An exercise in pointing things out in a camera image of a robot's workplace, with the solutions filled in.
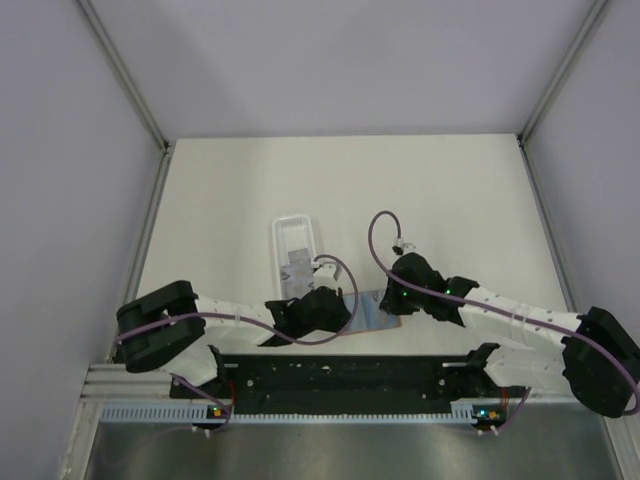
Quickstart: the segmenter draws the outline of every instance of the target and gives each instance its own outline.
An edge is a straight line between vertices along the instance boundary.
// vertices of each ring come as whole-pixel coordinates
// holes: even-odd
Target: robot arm
[[[304,297],[257,305],[212,300],[197,295],[187,281],[171,283],[118,310],[127,371],[161,370],[194,386],[224,383],[224,362],[215,345],[241,341],[277,347],[290,342],[275,333],[291,339],[315,330],[337,333],[351,317],[337,288],[340,273],[335,264],[322,264],[314,272],[314,289]],[[215,317],[194,315],[198,312]],[[163,319],[165,325],[146,328]]]
[[[489,332],[529,348],[493,346],[484,371],[496,385],[573,394],[591,410],[608,417],[619,417],[624,412],[632,396],[628,382],[599,352],[569,336],[575,332],[605,347],[637,383],[640,349],[611,313],[596,307],[583,315],[525,305],[491,292],[473,280],[462,277],[445,280],[415,252],[403,254],[391,272],[439,295],[407,288],[389,278],[381,303],[388,313],[408,315],[423,310],[438,321]],[[544,328],[541,322],[564,333]]]

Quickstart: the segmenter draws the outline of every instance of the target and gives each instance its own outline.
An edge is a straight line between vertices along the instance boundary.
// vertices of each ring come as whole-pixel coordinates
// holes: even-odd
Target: wire
[[[527,399],[529,398],[529,394],[531,393],[531,389],[527,388],[524,392],[524,394],[522,395],[522,398],[520,399],[520,402],[518,402],[518,405],[516,405],[516,408],[513,410],[513,413],[505,420],[505,422],[498,426],[498,427],[489,427],[489,428],[484,428],[484,429],[478,429],[476,427],[474,427],[473,425],[465,425],[464,429],[458,429],[458,428],[449,428],[449,427],[442,427],[445,428],[447,430],[450,430],[452,432],[456,432],[456,433],[465,433],[465,434],[471,434],[471,435],[475,435],[475,436],[482,436],[485,433],[494,433],[495,435],[498,435],[499,433],[501,433],[504,428],[511,424],[513,422],[513,420],[516,418],[516,416],[519,414],[519,412],[522,410],[523,405],[526,403]]]
[[[263,328],[269,332],[271,332],[272,334],[276,335],[277,337],[280,337],[284,340],[286,340],[287,342],[290,343],[295,343],[297,345],[305,345],[305,346],[314,346],[314,345],[323,345],[325,343],[329,343],[332,340],[335,340],[336,338],[338,338],[340,335],[342,335],[343,333],[347,332],[349,330],[349,327],[351,326],[351,323],[353,322],[353,319],[356,317],[356,314],[358,312],[358,306],[359,306],[359,293],[358,293],[358,285],[356,284],[356,279],[353,276],[353,273],[351,273],[351,270],[349,270],[349,267],[347,267],[347,265],[340,260],[338,257],[335,257],[333,255],[329,255],[327,253],[323,253],[322,255],[318,255],[314,261],[320,260],[320,259],[328,259],[331,260],[335,263],[337,263],[338,265],[340,265],[344,271],[347,273],[347,276],[349,277],[349,280],[351,281],[351,285],[353,286],[353,293],[354,293],[354,303],[353,303],[353,310],[351,311],[351,316],[349,317],[349,320],[347,320],[347,323],[344,324],[344,326],[340,329],[339,332],[324,338],[322,340],[314,340],[314,341],[306,341],[306,340],[298,340],[296,338],[290,337],[282,332],[279,332],[278,330],[276,330],[273,327],[270,327],[269,325],[265,325],[262,322],[259,322],[258,320],[255,320],[253,318],[249,318],[249,317],[244,317],[244,316],[236,316],[236,315],[231,315],[231,314],[226,314],[226,313],[215,313],[215,312],[193,312],[193,313],[185,313],[183,315],[176,315],[175,317],[169,317],[169,318],[164,318],[162,320],[158,320],[156,322],[152,322],[149,323],[147,325],[143,325],[141,327],[137,327],[134,328],[132,330],[129,330],[128,332],[125,332],[121,335],[118,335],[116,337],[116,343],[122,343],[123,341],[131,338],[131,337],[135,337],[136,335],[140,335],[141,333],[145,333],[148,332],[149,330],[153,330],[154,328],[158,328],[158,327],[163,327],[165,325],[170,325],[176,322],[181,322],[183,320],[187,320],[189,318],[220,318],[223,320],[238,320],[240,322],[244,322],[244,323],[248,323],[250,325],[254,325],[256,327],[260,327]]]
[[[509,391],[506,389],[506,387],[502,387],[502,399],[504,400],[504,404],[502,405],[502,409],[504,410],[504,412],[507,412],[507,409],[509,408]]]
[[[406,280],[403,280],[402,278],[398,277],[396,274],[391,272],[387,267],[384,266],[384,264],[380,260],[380,257],[378,257],[378,254],[376,253],[375,248],[373,247],[373,228],[375,227],[375,224],[378,221],[378,219],[380,217],[382,217],[383,215],[389,215],[395,221],[397,232],[398,232],[398,237],[401,236],[400,221],[398,220],[397,215],[394,214],[393,212],[388,211],[388,210],[383,210],[381,212],[376,213],[375,216],[373,217],[373,219],[371,220],[371,223],[369,224],[369,232],[368,232],[367,240],[368,240],[368,243],[369,243],[369,251],[371,252],[371,256],[373,257],[373,260],[376,262],[378,267],[380,267],[380,269],[389,278],[391,278],[392,280],[398,282],[400,285],[403,285],[403,286],[405,286],[407,288],[415,290],[416,292],[426,293],[427,295],[431,295],[432,297],[441,298],[441,299],[444,299],[444,300],[450,300],[450,301],[458,302],[460,304],[466,304],[466,305],[472,305],[474,307],[480,307],[480,308],[482,308],[484,310],[488,310],[490,312],[497,313],[498,315],[502,315],[502,316],[507,317],[507,318],[515,318],[516,320],[520,320],[521,322],[530,323],[531,325],[535,325],[536,327],[541,327],[541,328],[546,328],[548,330],[553,330],[554,332],[558,332],[558,333],[561,333],[563,335],[576,338],[576,339],[586,343],[591,348],[596,350],[600,355],[602,355],[604,358],[606,358],[615,367],[615,369],[620,373],[620,375],[622,375],[622,377],[625,379],[625,381],[629,384],[629,387],[631,387],[631,391],[633,392],[633,395],[636,398],[636,403],[635,403],[635,405],[633,406],[633,408],[631,410],[627,410],[627,411],[623,412],[623,415],[635,415],[636,413],[638,413],[640,411],[640,389],[638,388],[638,385],[636,384],[636,382],[633,379],[633,377],[631,376],[631,374],[627,371],[626,368],[624,368],[624,366],[618,361],[617,358],[615,358],[613,355],[611,355],[611,353],[609,353],[609,351],[607,349],[605,349],[599,343],[594,342],[589,337],[586,337],[586,336],[584,336],[584,335],[582,335],[582,334],[580,334],[578,332],[572,332],[571,330],[563,328],[563,327],[560,327],[558,325],[553,325],[553,324],[550,324],[550,323],[541,322],[540,320],[535,320],[533,318],[528,318],[528,317],[523,316],[523,315],[515,315],[513,312],[509,312],[507,310],[495,307],[495,306],[487,304],[487,303],[482,303],[482,302],[478,302],[476,300],[471,300],[471,299],[467,299],[467,298],[456,297],[455,295],[447,295],[446,293],[440,293],[440,292],[437,292],[435,290],[419,287],[418,285],[414,285],[412,283],[407,282]],[[522,406],[522,404],[524,404],[523,401],[521,401],[521,403],[518,404],[518,406],[514,410],[513,414],[517,413],[520,410],[520,407]]]
[[[138,445],[133,447],[129,451],[129,453],[127,453],[124,457],[120,458],[116,462],[110,462],[109,460],[107,460],[107,457],[106,457],[105,452],[104,452],[104,448],[100,448],[100,461],[102,462],[102,466],[104,468],[106,468],[107,470],[116,470],[116,469],[122,467],[125,463],[127,463],[133,457],[138,455],[138,453],[140,453],[140,451],[142,451],[143,449],[145,449],[146,447],[148,447],[152,443],[160,440],[165,435],[168,435],[168,434],[173,433],[173,432],[181,432],[181,431],[187,431],[187,430],[191,431],[192,427],[189,427],[189,426],[186,426],[186,425],[179,425],[179,426],[176,426],[176,427],[169,427],[169,428],[165,428],[163,430],[160,430],[158,433],[152,435],[151,437],[147,438],[146,440],[143,440]]]
[[[205,392],[204,390],[191,385],[191,383],[189,383],[187,380],[185,380],[184,378],[182,378],[179,375],[174,375],[171,374],[171,377],[178,382],[179,384],[181,384],[182,386],[186,387],[187,389],[191,390],[193,393],[201,396],[202,398],[205,398],[207,400],[209,400],[211,403],[215,404],[217,407],[221,408],[222,410],[224,410],[224,412],[227,414],[227,416],[229,416],[231,414],[231,410],[230,408],[222,403],[222,401],[212,395],[209,395],[207,392]]]

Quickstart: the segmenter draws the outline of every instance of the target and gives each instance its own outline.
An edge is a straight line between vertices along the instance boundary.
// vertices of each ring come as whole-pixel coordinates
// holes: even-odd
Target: aluminum frame
[[[135,297],[142,277],[144,262],[151,240],[151,233],[153,231],[160,200],[162,198],[162,192],[169,173],[172,151],[169,142],[153,117],[151,109],[146,104],[142,94],[133,81],[129,69],[126,67],[124,61],[111,41],[95,7],[91,3],[91,0],[73,0],[73,2],[78,7],[83,19],[86,21],[92,36],[97,41],[98,46],[103,52],[107,63],[111,67],[111,70],[120,84],[123,93],[131,102],[132,107],[140,118],[140,121],[145,126],[161,152],[161,160],[158,164],[155,182],[150,193],[146,214],[140,229],[139,240],[131,261],[131,267],[129,268],[128,280],[123,288],[122,301],[125,303]],[[540,218],[545,229],[545,235],[547,236],[547,242],[549,243],[549,248],[553,256],[558,278],[560,279],[563,295],[567,306],[573,310],[575,310],[575,295],[572,290],[572,281],[566,268],[566,261],[562,253],[562,246],[555,234],[553,222],[549,214],[549,208],[540,189],[539,179],[537,178],[535,171],[535,163],[527,151],[527,142],[544,118],[545,113],[552,106],[567,78],[571,75],[573,67],[579,60],[580,54],[588,46],[589,40],[592,38],[593,33],[602,22],[610,4],[611,0],[595,0],[593,2],[582,27],[565,54],[556,73],[550,80],[531,116],[527,120],[523,131],[518,136],[523,162],[529,175],[531,188],[536,204],[538,205]],[[110,349],[106,352],[106,357],[109,358],[111,354],[112,350]],[[92,391],[92,387],[87,387],[87,385],[91,384],[92,376],[95,376],[96,368],[104,368],[104,371],[109,371],[112,367],[106,365],[94,365],[90,368],[89,373],[87,374],[87,382],[85,389],[83,389],[84,399],[81,398],[78,404],[70,440],[66,452],[61,459],[61,469],[58,477],[60,479],[82,480],[86,475],[89,457],[93,448],[96,431],[104,405],[104,398],[98,398],[101,396],[99,394],[97,397],[93,396],[92,399],[89,398],[91,396],[89,394]],[[136,377],[137,385],[140,380],[142,379]],[[149,391],[153,388],[164,389],[165,387],[159,387],[157,384],[158,380],[159,379],[150,380],[150,383],[141,387],[141,391],[138,393],[144,392],[145,389]],[[124,393],[125,396],[130,398],[131,393],[138,387],[134,387],[132,389],[130,385],[126,385],[126,379],[124,382],[125,384],[118,387],[121,389],[120,394]],[[160,395],[160,397],[164,397],[164,393],[160,391],[156,391],[154,395],[156,396],[156,400],[159,399],[158,395]],[[611,439],[612,449],[615,452],[624,477],[629,479],[640,478],[640,420],[634,417],[626,417],[618,420],[607,419],[605,424]]]

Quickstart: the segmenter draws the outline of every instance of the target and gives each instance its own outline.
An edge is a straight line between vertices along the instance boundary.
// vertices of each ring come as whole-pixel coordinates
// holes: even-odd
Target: white wall
[[[0,477],[51,479],[159,157],[72,2],[2,2],[0,62]]]
[[[640,340],[640,2],[612,4],[531,152],[578,303]]]
[[[165,133],[521,130],[592,0],[93,0]]]

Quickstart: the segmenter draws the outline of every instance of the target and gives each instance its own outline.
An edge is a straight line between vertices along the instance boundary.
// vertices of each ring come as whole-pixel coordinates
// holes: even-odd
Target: table surface
[[[311,216],[318,251],[344,259],[361,290],[384,288],[366,244],[382,209],[400,216],[406,240],[443,275],[564,309],[512,135],[180,140],[140,294],[188,279],[214,299],[273,299],[269,226],[291,213]],[[389,265],[393,238],[381,222],[375,243]],[[487,340],[495,337],[413,315],[399,329],[269,353],[464,354]],[[209,441],[167,435],[121,470],[94,461],[87,478],[620,478],[602,425],[580,405],[528,405],[498,438],[433,425],[237,426]],[[96,448],[120,458],[161,428],[102,425]]]
[[[527,303],[565,308],[513,135],[180,140],[139,294],[186,279],[214,299],[277,298],[269,228],[292,213],[312,218],[318,252],[347,262],[361,291],[384,289],[386,278],[366,240],[371,217],[382,209],[398,214],[405,240],[444,276],[473,278]],[[382,219],[375,244],[388,265],[394,237],[392,221]],[[349,292],[346,275],[341,283]],[[495,341],[425,314],[402,321],[399,329],[270,353],[466,354]],[[257,349],[224,347],[228,353]]]

